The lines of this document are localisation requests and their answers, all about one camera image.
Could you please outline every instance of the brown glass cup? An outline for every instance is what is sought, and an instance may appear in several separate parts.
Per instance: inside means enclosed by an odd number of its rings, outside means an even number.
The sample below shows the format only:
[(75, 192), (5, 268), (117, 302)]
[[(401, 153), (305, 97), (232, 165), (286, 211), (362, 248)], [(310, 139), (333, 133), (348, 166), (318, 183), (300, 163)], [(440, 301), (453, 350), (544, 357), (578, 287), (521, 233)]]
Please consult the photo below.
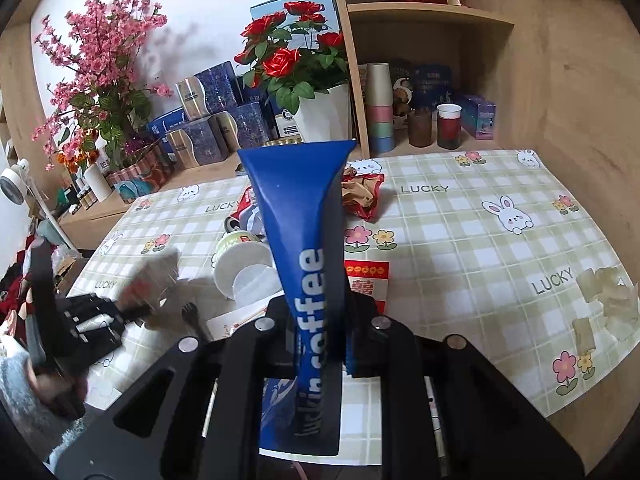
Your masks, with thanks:
[(407, 116), (409, 144), (416, 148), (424, 148), (433, 142), (431, 134), (431, 110), (417, 108)]
[(454, 104), (438, 106), (438, 146), (445, 150), (456, 150), (462, 143), (460, 110)]

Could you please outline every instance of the metal screw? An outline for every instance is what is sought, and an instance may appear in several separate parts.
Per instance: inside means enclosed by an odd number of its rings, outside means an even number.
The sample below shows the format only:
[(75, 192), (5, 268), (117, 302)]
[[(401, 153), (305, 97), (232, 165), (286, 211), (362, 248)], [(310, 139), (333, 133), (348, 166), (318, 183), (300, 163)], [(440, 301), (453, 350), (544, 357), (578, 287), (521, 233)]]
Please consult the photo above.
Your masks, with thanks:
[(462, 350), (466, 347), (466, 339), (458, 334), (450, 335), (447, 337), (447, 345), (454, 350)]
[(185, 337), (180, 339), (178, 343), (178, 349), (180, 352), (184, 352), (188, 354), (189, 352), (193, 352), (198, 347), (198, 340), (194, 337)]
[(255, 320), (254, 326), (260, 332), (266, 332), (276, 326), (276, 322), (270, 317), (261, 317), (260, 319)]
[(376, 330), (386, 330), (391, 326), (391, 320), (387, 316), (376, 316), (371, 320), (371, 324)]

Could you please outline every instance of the checkered tablecloth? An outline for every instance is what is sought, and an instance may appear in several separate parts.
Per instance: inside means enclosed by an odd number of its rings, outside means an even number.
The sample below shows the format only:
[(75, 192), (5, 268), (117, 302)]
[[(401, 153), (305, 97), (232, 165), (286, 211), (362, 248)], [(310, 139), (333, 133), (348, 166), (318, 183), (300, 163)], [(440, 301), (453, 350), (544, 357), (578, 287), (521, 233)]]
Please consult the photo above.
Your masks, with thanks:
[[(421, 336), (464, 335), (543, 415), (589, 390), (638, 343), (640, 331), (615, 339), (604, 328), (602, 304), (584, 301), (575, 278), (585, 269), (615, 266), (631, 282), (597, 225), (535, 154), (437, 153), (354, 166), (385, 175), (379, 219), (348, 217), (344, 245), (350, 260), (390, 263), (386, 314)], [(182, 253), (180, 276), (194, 281), (187, 294), (202, 298), (198, 306), (209, 298), (210, 314), (229, 311), (232, 302), (211, 289), (211, 257), (247, 184), (235, 178), (197, 192), (160, 192), (147, 198), (148, 209), (137, 200), (108, 235), (106, 243), (113, 244), (97, 251), (71, 294), (113, 297), (136, 260), (152, 257), (159, 247), (154, 240), (170, 235), (160, 246), (166, 242)], [(141, 254), (145, 244), (149, 252)], [(105, 289), (105, 282), (114, 283)], [(582, 317), (590, 318), (596, 349), (590, 361), (574, 365), (577, 383), (561, 395), (554, 361), (563, 352), (580, 357), (572, 320)], [(127, 388), (179, 332), (129, 328), (124, 348), (94, 373)], [(380, 463), (379, 390), (376, 380), (345, 383), (340, 455), (315, 462)]]

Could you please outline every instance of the paper cup stack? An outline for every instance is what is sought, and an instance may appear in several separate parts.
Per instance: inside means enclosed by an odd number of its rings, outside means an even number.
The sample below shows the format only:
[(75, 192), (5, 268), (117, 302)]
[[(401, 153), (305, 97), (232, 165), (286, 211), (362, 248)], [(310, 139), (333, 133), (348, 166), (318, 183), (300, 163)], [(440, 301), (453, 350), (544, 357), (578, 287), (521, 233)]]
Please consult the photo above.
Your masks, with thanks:
[(367, 65), (367, 131), (373, 153), (390, 152), (395, 148), (393, 102), (394, 92), (388, 63)]

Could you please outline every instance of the white flower pot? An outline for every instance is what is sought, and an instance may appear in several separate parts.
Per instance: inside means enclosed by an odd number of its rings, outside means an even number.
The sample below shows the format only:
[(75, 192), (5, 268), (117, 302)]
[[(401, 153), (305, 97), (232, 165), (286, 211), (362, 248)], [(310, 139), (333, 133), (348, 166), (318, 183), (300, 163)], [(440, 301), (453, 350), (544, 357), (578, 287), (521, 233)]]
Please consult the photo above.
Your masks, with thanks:
[(316, 92), (315, 99), (300, 99), (295, 119), (305, 142), (351, 139), (349, 84), (329, 88), (328, 94)]
[(82, 179), (89, 185), (91, 191), (94, 192), (98, 202), (104, 202), (113, 192), (113, 189), (111, 189), (111, 186), (100, 172), (97, 164), (92, 164), (84, 170)]

